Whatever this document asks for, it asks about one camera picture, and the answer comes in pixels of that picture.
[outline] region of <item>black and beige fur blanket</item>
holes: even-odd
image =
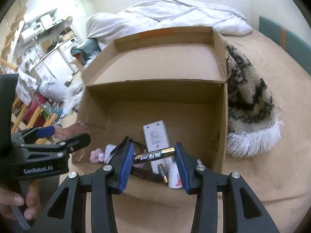
[[[227,153],[253,157],[270,151],[280,138],[273,97],[254,66],[225,41],[228,58]]]

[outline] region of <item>fingernail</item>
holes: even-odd
[[[18,206],[21,206],[21,205],[24,204],[24,199],[23,199],[23,197],[21,197],[21,196],[19,196],[19,195],[15,196],[15,197],[14,197],[14,200],[15,200],[16,205],[18,205]]]
[[[25,214],[25,218],[27,220],[31,220],[32,219],[32,215],[30,213]]]

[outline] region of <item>blue gripper pad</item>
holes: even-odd
[[[131,143],[120,171],[120,179],[118,186],[120,194],[123,193],[123,190],[126,188],[126,185],[128,183],[128,177],[130,176],[130,171],[133,163],[133,155],[134,155],[134,144]]]
[[[194,175],[194,168],[197,165],[197,161],[195,157],[186,153],[182,143],[176,143],[174,149],[176,153],[176,165],[183,189],[185,189],[187,194],[194,194],[197,189]]]
[[[54,126],[48,126],[37,130],[36,136],[39,138],[50,137],[55,134]]]

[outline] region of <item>orange tape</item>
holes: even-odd
[[[152,30],[152,31],[147,31],[147,32],[141,32],[139,33],[140,38],[145,38],[145,37],[156,37],[156,36],[162,36],[162,35],[171,35],[174,33],[173,28],[166,28],[166,29],[157,29],[157,30]]]
[[[285,49],[285,30],[286,30],[286,28],[285,27],[283,27],[282,29],[281,29],[281,47],[283,48],[283,49]]]

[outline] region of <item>human hand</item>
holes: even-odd
[[[20,194],[0,186],[0,213],[4,218],[16,220],[15,215],[10,209],[10,205],[22,206],[25,202],[27,205],[27,209],[24,212],[25,218],[27,220],[37,218],[41,211],[39,184],[37,180],[30,182],[25,200]]]

